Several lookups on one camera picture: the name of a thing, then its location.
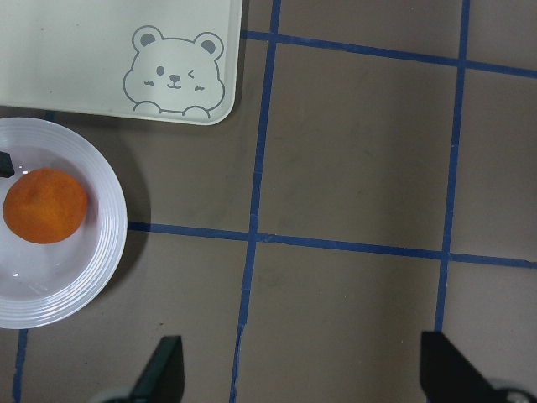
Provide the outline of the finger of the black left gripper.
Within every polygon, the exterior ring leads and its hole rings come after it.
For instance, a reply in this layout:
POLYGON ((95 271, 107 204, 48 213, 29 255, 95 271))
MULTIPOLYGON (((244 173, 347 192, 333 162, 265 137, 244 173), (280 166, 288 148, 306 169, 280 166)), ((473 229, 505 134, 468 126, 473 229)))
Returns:
POLYGON ((10 178, 14 175, 13 162, 10 154, 1 151, 0 152, 0 177, 10 178))

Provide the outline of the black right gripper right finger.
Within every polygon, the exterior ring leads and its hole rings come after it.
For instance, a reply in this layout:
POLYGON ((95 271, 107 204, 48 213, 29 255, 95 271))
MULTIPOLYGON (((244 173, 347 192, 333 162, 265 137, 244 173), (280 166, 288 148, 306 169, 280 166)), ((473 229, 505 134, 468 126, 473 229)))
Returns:
POLYGON ((495 391, 442 332, 422 332, 420 386, 429 402, 494 402, 495 391))

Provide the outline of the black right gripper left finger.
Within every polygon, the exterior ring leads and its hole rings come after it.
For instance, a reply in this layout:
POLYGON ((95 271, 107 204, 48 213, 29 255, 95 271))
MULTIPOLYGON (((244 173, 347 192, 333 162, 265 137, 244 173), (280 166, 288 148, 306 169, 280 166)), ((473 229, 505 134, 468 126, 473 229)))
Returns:
POLYGON ((185 369, 181 336, 162 337, 129 393, 129 402, 181 402, 185 369))

